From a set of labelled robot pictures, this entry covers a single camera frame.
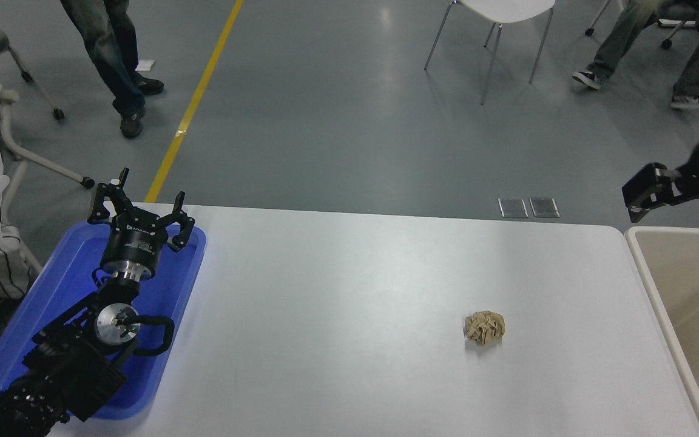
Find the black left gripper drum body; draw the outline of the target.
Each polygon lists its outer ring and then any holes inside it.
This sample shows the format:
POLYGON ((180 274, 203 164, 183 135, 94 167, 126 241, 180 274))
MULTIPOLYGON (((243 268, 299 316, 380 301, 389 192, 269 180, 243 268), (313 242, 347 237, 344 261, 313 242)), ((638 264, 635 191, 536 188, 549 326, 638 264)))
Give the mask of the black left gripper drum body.
POLYGON ((163 245, 167 241, 166 226, 158 215, 113 217, 109 238, 102 254, 102 269, 115 271, 116 265, 129 261, 155 271, 163 245))

